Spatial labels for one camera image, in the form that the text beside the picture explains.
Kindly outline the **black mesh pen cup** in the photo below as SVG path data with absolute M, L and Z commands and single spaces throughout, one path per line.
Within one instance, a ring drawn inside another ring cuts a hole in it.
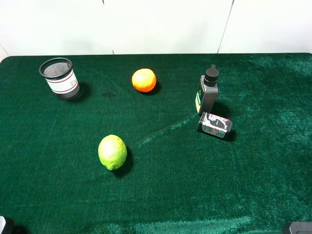
M 39 68 L 39 74 L 60 100 L 71 100 L 80 94 L 73 63 L 67 58 L 52 58 L 45 61 Z

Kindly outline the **orange mandarin fruit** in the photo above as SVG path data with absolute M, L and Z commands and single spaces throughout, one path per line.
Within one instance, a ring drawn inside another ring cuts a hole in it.
M 139 69 L 132 75 L 132 85 L 139 92 L 150 92 L 156 85 L 156 75 L 151 69 Z

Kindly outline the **green lime fruit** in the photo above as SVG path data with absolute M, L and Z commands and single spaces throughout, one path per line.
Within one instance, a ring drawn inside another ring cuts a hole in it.
M 127 158 L 124 141 L 116 135 L 104 137 L 98 146 L 98 156 L 102 165 L 109 171 L 120 168 Z

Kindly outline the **grey bottle with black cap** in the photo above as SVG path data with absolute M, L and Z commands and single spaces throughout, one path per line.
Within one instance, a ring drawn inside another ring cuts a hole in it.
M 195 97 L 196 111 L 199 115 L 203 112 L 210 113 L 218 95 L 217 80 L 219 71 L 212 64 L 204 75 L 200 77 L 199 87 Z

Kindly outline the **small black patterned box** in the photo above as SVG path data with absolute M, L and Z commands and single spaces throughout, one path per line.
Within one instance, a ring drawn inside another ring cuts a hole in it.
M 203 112 L 198 123 L 198 131 L 220 139 L 225 139 L 231 132 L 233 123 L 230 119 Z

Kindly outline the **green felt table cloth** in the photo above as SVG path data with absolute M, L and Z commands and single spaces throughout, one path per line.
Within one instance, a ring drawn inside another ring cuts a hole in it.
M 71 56 L 81 93 L 58 100 L 44 56 L 0 64 L 0 214 L 15 234 L 279 234 L 312 219 L 312 56 L 176 54 Z M 200 77 L 219 71 L 199 132 Z M 150 92 L 132 75 L 156 75 Z M 109 171 L 98 146 L 127 148 Z

